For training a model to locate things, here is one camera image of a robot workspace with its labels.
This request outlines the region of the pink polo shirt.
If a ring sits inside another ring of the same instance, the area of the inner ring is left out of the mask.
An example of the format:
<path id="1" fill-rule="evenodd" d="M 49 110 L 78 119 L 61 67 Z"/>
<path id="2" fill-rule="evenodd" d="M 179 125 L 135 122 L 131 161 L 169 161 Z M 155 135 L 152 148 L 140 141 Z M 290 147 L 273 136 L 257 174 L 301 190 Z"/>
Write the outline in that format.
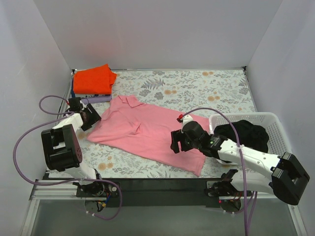
<path id="1" fill-rule="evenodd" d="M 111 100 L 87 139 L 199 176 L 206 159 L 202 153 L 194 149 L 175 154 L 170 148 L 171 132 L 182 127 L 177 121 L 181 114 L 140 102 L 134 95 L 119 95 Z"/>

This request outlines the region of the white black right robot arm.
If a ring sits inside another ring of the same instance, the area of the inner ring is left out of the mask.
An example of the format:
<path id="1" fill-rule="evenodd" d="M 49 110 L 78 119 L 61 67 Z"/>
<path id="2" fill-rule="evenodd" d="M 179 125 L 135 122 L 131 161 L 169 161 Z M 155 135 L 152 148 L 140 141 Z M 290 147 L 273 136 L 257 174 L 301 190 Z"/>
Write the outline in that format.
<path id="1" fill-rule="evenodd" d="M 282 156 L 269 154 L 237 143 L 219 134 L 209 134 L 196 121 L 189 121 L 180 130 L 171 132 L 170 148 L 175 152 L 197 149 L 206 157 L 223 162 L 233 162 L 251 169 L 243 175 L 236 169 L 222 174 L 220 181 L 206 191 L 211 196 L 234 196 L 247 191 L 275 195 L 281 201 L 299 204 L 310 176 L 295 155 L 285 152 Z"/>

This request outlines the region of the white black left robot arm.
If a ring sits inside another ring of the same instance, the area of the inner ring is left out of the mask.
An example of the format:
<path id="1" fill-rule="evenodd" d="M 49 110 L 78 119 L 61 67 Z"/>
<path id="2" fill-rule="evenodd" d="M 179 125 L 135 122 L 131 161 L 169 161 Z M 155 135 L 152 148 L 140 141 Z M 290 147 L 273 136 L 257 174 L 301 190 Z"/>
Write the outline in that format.
<path id="1" fill-rule="evenodd" d="M 70 114 L 52 129 L 41 132 L 45 162 L 49 170 L 65 172 L 77 178 L 81 185 L 88 184 L 88 191 L 95 197 L 104 193 L 105 185 L 99 181 L 100 174 L 83 161 L 83 154 L 76 133 L 87 131 L 98 121 L 100 115 L 81 97 L 68 100 Z"/>

